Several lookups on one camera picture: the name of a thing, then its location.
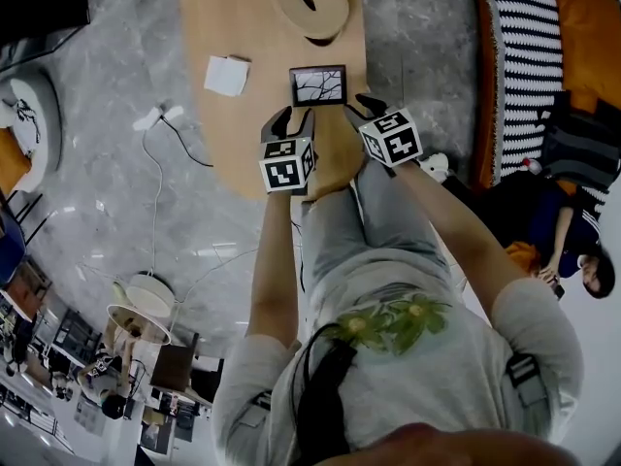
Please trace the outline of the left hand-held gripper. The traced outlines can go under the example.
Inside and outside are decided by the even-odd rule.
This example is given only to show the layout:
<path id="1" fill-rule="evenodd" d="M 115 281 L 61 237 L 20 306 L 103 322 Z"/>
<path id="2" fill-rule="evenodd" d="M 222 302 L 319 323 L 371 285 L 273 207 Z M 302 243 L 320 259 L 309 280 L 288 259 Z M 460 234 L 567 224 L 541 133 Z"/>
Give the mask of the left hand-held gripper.
<path id="1" fill-rule="evenodd" d="M 287 106 L 262 127 L 259 168 L 268 193 L 290 191 L 293 195 L 306 196 L 311 173 L 316 167 L 315 115 L 313 109 L 308 108 L 300 129 L 289 135 L 291 116 L 292 107 Z"/>

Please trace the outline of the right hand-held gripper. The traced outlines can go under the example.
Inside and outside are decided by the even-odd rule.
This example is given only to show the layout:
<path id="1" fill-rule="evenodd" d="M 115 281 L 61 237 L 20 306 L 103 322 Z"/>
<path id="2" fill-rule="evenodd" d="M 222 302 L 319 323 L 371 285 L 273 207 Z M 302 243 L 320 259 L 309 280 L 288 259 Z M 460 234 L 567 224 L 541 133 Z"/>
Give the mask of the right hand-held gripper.
<path id="1" fill-rule="evenodd" d="M 370 93 L 357 93 L 355 98 L 367 110 L 368 116 L 352 106 L 345 106 L 344 114 L 362 136 L 371 158 L 393 169 L 422 154 L 418 130 L 408 109 L 387 114 L 388 104 L 384 100 Z"/>

